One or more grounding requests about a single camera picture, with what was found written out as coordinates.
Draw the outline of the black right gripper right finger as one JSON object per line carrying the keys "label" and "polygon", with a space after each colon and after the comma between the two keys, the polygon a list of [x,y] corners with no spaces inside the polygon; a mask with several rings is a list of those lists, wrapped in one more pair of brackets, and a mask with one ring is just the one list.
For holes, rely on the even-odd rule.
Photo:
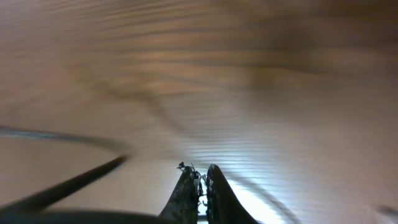
{"label": "black right gripper right finger", "polygon": [[209,224],[258,224],[241,205],[217,165],[209,166],[205,183]]}

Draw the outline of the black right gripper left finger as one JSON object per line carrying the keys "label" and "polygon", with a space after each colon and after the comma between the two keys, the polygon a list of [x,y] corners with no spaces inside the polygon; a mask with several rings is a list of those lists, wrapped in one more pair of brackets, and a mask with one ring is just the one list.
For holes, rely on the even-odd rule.
{"label": "black right gripper left finger", "polygon": [[181,162],[177,169],[182,171],[172,194],[159,217],[183,224],[197,224],[199,199],[203,195],[201,174],[193,165]]}

